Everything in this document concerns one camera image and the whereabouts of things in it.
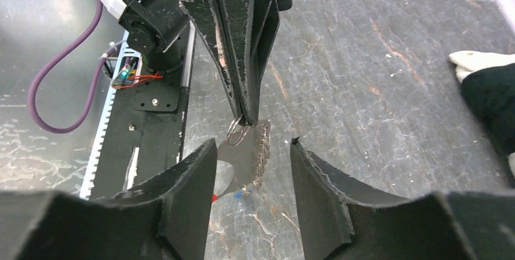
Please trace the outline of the black and white checkered pillow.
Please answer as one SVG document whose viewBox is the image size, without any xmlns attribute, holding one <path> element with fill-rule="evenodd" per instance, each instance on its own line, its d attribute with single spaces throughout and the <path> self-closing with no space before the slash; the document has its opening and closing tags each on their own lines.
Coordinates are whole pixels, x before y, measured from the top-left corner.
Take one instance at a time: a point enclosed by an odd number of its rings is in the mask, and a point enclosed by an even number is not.
<svg viewBox="0 0 515 260">
<path fill-rule="evenodd" d="M 471 112 L 492 135 L 514 174 L 514 54 L 460 50 L 448 55 Z"/>
</svg>

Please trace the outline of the key with blue tag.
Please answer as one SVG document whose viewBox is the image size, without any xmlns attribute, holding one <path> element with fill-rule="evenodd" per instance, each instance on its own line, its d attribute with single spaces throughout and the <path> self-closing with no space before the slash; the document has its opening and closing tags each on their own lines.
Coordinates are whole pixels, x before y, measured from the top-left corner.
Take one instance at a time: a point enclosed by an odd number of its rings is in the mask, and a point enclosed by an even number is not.
<svg viewBox="0 0 515 260">
<path fill-rule="evenodd" d="M 235 198 L 238 198 L 238 199 L 239 199 L 239 198 L 243 198 L 244 196 L 248 196 L 248 195 L 250 195 L 252 192 L 253 192 L 253 190 L 252 190 L 252 189 L 249 189 L 249 188 L 243 188 L 243 189 L 239 190 L 238 192 L 236 192 L 236 193 L 234 194 L 234 197 L 235 197 Z"/>
</svg>

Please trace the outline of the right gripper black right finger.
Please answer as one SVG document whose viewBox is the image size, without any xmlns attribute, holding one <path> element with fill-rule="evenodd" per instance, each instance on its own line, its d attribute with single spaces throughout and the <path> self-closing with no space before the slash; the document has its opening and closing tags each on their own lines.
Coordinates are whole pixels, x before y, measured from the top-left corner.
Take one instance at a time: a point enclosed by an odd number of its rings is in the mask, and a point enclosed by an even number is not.
<svg viewBox="0 0 515 260">
<path fill-rule="evenodd" d="M 306 259 L 513 259 L 514 191 L 433 191 L 407 199 L 290 145 Z"/>
</svg>

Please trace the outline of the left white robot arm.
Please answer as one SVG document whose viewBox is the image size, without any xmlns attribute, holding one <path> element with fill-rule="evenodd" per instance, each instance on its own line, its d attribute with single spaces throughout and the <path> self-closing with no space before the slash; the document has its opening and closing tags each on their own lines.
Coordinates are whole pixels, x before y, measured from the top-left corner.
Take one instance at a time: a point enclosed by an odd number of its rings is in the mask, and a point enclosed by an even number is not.
<svg viewBox="0 0 515 260">
<path fill-rule="evenodd" d="M 293 0 L 100 0 L 147 58 L 163 55 L 193 24 L 222 78 L 241 125 L 259 120 L 261 81 L 278 32 L 280 13 Z"/>
</svg>

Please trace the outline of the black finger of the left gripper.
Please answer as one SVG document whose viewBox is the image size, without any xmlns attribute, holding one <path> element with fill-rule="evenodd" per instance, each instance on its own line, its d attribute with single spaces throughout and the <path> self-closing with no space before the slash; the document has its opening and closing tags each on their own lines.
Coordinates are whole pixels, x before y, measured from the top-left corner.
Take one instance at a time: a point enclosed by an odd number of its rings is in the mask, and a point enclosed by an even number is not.
<svg viewBox="0 0 515 260">
<path fill-rule="evenodd" d="M 225 54 L 223 74 L 231 109 L 241 125 L 257 124 L 261 83 L 280 23 L 293 0 L 217 0 Z"/>
<path fill-rule="evenodd" d="M 222 38 L 223 27 L 220 20 L 220 10 L 216 7 L 215 0 L 180 0 L 180 2 L 197 28 L 217 67 L 234 118 L 239 118 L 242 111 L 237 106 L 233 79 L 228 67 L 228 51 Z"/>
</svg>

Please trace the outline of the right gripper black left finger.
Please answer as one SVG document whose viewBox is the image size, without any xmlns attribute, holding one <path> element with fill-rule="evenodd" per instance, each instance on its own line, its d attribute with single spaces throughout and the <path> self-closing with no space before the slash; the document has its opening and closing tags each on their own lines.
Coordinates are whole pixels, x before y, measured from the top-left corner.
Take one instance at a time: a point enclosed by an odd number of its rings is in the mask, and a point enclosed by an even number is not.
<svg viewBox="0 0 515 260">
<path fill-rule="evenodd" d="M 217 147 L 110 198 L 58 190 L 1 193 L 2 259 L 203 259 Z"/>
</svg>

